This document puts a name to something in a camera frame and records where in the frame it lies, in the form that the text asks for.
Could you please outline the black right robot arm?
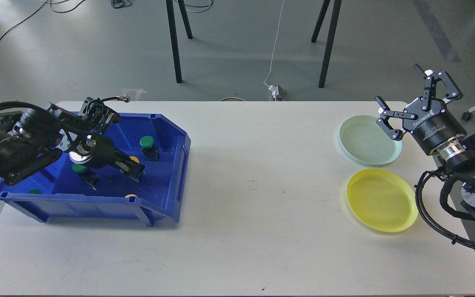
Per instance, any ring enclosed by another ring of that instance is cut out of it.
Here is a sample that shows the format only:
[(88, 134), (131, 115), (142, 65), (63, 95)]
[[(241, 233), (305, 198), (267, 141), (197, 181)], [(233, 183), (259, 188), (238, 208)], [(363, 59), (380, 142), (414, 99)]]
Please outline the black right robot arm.
[(424, 79), (423, 94), (407, 104), (402, 111), (393, 111), (380, 96), (377, 125), (394, 141), (409, 134), (424, 154), (436, 156), (440, 166), (425, 171), (415, 185), (415, 203), (421, 218), (432, 229), (451, 240), (475, 250), (475, 241), (460, 237), (442, 227), (428, 213), (423, 202), (425, 184), (432, 177), (443, 182), (439, 194), (442, 209), (451, 216), (475, 222), (475, 134), (467, 135), (464, 127), (447, 109), (447, 103), (463, 94), (444, 70), (414, 69)]

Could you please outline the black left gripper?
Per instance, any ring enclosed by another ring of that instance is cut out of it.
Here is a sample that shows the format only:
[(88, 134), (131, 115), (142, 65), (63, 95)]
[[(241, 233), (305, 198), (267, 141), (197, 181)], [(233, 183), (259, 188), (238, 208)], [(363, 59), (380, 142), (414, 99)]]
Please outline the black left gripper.
[(119, 169), (122, 174), (139, 182), (143, 177), (145, 166), (125, 155), (109, 137), (98, 139), (95, 151), (84, 161), (85, 167), (103, 168), (105, 166)]

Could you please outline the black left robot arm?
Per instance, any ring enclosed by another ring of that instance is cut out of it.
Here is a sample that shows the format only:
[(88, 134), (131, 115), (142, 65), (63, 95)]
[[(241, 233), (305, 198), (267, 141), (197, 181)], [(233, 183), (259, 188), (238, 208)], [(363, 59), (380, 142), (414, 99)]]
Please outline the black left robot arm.
[(0, 103), (0, 177), (13, 186), (55, 163), (68, 154), (72, 170), (94, 186), (99, 176), (94, 169), (113, 167), (134, 181), (145, 167), (117, 149), (107, 137), (119, 113), (106, 101), (128, 103), (128, 96), (86, 99), (78, 113), (55, 104), (41, 108), (20, 101)]

